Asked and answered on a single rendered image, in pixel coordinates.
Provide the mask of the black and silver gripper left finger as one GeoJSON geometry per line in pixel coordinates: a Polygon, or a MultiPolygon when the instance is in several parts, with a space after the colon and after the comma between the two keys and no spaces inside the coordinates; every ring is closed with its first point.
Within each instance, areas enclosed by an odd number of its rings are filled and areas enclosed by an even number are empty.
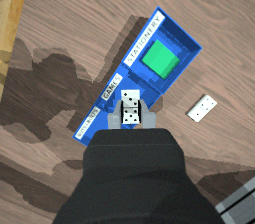
{"type": "Polygon", "coordinates": [[[123,100],[118,100],[113,113],[109,113],[108,116],[108,129],[121,129],[121,123],[123,123],[124,109],[123,100]]]}

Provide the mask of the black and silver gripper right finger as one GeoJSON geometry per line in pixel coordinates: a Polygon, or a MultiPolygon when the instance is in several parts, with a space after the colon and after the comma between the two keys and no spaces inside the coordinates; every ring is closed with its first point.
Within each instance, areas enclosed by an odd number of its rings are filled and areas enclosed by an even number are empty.
{"type": "Polygon", "coordinates": [[[156,114],[155,112],[149,112],[143,99],[138,100],[138,117],[142,129],[156,127],[156,114]]]}

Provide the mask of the blue three-compartment bin rack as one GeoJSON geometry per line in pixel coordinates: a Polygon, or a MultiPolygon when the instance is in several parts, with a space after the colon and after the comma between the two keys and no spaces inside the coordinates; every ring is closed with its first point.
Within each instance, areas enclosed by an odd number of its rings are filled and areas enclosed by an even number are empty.
{"type": "Polygon", "coordinates": [[[117,101],[122,100],[121,90],[139,89],[139,99],[144,100],[149,110],[201,49],[185,30],[157,6],[73,138],[88,146],[96,131],[108,129],[107,116],[114,112],[117,101]],[[162,79],[142,62],[156,40],[180,59],[166,79],[162,79]]]}

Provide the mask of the white domino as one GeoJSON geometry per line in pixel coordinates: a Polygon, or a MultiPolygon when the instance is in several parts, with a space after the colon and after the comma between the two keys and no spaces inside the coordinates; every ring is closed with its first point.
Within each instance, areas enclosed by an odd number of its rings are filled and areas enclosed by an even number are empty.
{"type": "Polygon", "coordinates": [[[123,124],[139,123],[138,100],[139,89],[121,90],[123,100],[124,118],[123,124]]]}
{"type": "Polygon", "coordinates": [[[187,115],[198,122],[215,105],[216,102],[205,95],[187,115]]]}

